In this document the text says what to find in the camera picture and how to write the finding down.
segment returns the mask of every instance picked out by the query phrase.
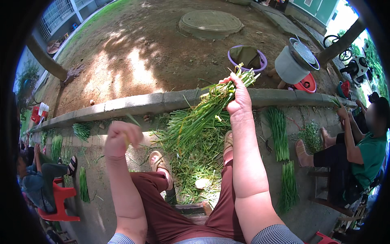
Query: blue shirt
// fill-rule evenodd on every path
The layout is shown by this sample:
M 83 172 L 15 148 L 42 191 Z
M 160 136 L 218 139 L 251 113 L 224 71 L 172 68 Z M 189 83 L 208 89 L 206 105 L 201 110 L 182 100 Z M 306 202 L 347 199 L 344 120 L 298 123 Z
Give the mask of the blue shirt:
M 43 175 L 37 171 L 35 164 L 26 167 L 27 175 L 20 180 L 22 191 L 38 208 L 48 212 L 55 210 L 54 196 L 50 194 L 47 188 Z
M 251 244 L 303 244 L 301 239 L 294 235 L 283 224 L 274 224 L 260 231 L 251 241 Z M 135 244 L 133 240 L 122 233 L 115 233 L 108 244 Z M 242 244 L 230 238 L 223 237 L 195 237 L 179 241 L 175 244 Z

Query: bicycle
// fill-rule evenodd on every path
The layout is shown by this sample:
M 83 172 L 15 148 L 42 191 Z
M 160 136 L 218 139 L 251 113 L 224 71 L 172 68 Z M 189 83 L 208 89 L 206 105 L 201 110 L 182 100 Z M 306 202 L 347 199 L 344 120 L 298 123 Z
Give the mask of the bicycle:
M 325 48 L 328 48 L 333 43 L 337 42 L 340 39 L 341 36 L 337 34 L 335 35 L 328 35 L 324 38 L 323 44 Z M 350 45 L 348 49 L 345 49 L 342 53 L 339 54 L 339 59 L 341 61 L 347 61 L 348 59 L 352 58 L 352 49 L 353 47 Z

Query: bicycle wheel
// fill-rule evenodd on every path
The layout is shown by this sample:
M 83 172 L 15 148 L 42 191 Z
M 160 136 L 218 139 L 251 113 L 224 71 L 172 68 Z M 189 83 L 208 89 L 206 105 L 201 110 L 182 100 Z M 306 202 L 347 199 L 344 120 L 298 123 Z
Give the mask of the bicycle wheel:
M 339 54 L 339 59 L 341 61 L 347 61 L 348 59 L 352 58 L 352 52 L 351 50 L 347 49 L 344 52 Z
M 328 48 L 330 45 L 332 45 L 333 43 L 335 43 L 336 41 L 339 40 L 339 37 L 338 36 L 335 36 L 335 35 L 328 35 L 324 38 L 324 41 L 323 41 L 323 44 L 324 44 L 324 47 L 325 48 Z

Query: black sandal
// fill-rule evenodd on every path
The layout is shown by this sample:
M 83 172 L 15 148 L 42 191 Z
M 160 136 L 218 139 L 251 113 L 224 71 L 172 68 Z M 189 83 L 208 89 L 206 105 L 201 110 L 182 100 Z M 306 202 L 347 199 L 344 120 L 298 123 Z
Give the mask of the black sandal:
M 72 170 L 72 168 L 68 165 L 68 169 L 69 169 L 69 172 L 70 172 L 69 176 L 73 176 L 73 174 L 75 173 L 75 171 L 77 169 L 77 158 L 76 158 L 76 156 L 73 156 L 73 157 L 71 158 L 71 162 L 70 163 L 74 167 L 74 170 Z

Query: tree trunk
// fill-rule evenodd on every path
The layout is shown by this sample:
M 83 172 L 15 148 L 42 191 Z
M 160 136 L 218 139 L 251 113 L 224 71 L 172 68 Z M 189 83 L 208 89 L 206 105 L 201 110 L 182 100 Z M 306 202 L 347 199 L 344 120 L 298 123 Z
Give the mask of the tree trunk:
M 364 31 L 366 25 L 361 18 L 358 18 L 355 23 L 340 37 L 340 39 L 333 43 L 325 50 L 315 54 L 320 66 L 325 67 L 326 64 L 334 59 L 337 55 L 348 49 L 351 43 Z
M 68 71 L 64 69 L 59 63 L 52 59 L 45 50 L 43 50 L 37 40 L 31 35 L 27 38 L 27 47 L 38 62 L 45 68 L 49 73 L 60 79 L 61 86 L 64 86 L 63 81 L 66 80 Z

